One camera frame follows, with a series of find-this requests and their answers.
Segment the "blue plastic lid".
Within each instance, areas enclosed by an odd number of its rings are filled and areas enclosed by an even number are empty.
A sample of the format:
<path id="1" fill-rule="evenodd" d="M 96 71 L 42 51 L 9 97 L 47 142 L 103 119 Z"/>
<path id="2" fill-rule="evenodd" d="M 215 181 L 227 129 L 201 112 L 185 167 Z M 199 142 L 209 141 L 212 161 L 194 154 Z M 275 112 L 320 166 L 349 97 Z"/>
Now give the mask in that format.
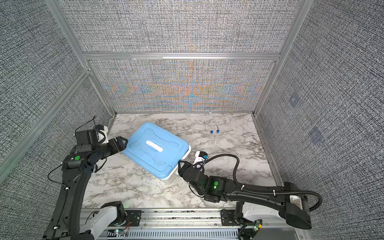
<path id="1" fill-rule="evenodd" d="M 191 146 L 185 140 L 147 122 L 128 139 L 123 154 L 169 185 L 178 175 L 178 162 L 190 152 Z"/>

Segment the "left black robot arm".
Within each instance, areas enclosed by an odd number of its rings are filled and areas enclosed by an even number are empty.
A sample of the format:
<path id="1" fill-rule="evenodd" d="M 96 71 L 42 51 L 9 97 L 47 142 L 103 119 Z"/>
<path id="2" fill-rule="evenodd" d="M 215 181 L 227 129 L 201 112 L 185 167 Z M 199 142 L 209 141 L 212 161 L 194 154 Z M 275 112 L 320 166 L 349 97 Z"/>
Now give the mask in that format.
<path id="1" fill-rule="evenodd" d="M 85 191 L 92 173 L 98 170 L 97 162 L 126 149 L 128 140 L 122 137 L 107 139 L 105 127 L 76 131 L 77 144 L 60 165 L 62 181 L 53 216 L 44 234 L 44 240 L 96 240 L 111 224 L 124 225 L 128 218 L 122 202 L 102 206 L 94 219 L 80 225 Z"/>

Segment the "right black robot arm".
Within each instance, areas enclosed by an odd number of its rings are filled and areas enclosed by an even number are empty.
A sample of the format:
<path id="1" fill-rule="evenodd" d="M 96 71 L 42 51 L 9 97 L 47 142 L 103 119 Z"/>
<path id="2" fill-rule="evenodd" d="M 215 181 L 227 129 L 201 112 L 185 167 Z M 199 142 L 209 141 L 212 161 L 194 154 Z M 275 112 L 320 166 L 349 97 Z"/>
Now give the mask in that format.
<path id="1" fill-rule="evenodd" d="M 207 163 L 222 157 L 236 160 L 233 178 L 205 175 Z M 240 159 L 233 154 L 219 154 L 204 157 L 195 164 L 180 160 L 178 174 L 187 182 L 192 191 L 205 201 L 211 203 L 236 202 L 250 203 L 277 210 L 279 216 L 292 227 L 304 230 L 312 228 L 311 212 L 318 209 L 323 198 L 313 191 L 300 190 L 296 185 L 285 182 L 283 186 L 265 187 L 240 183 L 237 180 L 237 170 Z"/>

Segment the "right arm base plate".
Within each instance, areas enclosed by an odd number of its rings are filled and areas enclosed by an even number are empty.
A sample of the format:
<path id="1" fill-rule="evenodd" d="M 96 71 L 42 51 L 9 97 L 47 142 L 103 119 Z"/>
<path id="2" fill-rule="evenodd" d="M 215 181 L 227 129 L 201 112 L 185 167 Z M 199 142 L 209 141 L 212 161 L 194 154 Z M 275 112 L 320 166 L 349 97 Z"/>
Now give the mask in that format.
<path id="1" fill-rule="evenodd" d="M 250 221 L 243 217 L 243 214 L 238 210 L 221 209 L 220 211 L 222 226 L 253 226 L 254 228 L 261 228 L 263 220 Z"/>

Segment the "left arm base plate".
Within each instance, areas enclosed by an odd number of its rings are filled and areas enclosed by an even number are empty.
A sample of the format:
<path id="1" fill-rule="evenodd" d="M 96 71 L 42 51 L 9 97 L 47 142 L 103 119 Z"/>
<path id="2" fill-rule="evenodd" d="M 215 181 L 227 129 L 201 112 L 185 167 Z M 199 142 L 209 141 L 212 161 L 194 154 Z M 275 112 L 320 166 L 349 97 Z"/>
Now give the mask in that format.
<path id="1" fill-rule="evenodd" d="M 109 224 L 109 227 L 138 227 L 142 216 L 141 210 L 125 210 L 125 215 L 122 219 L 118 219 L 117 223 Z"/>

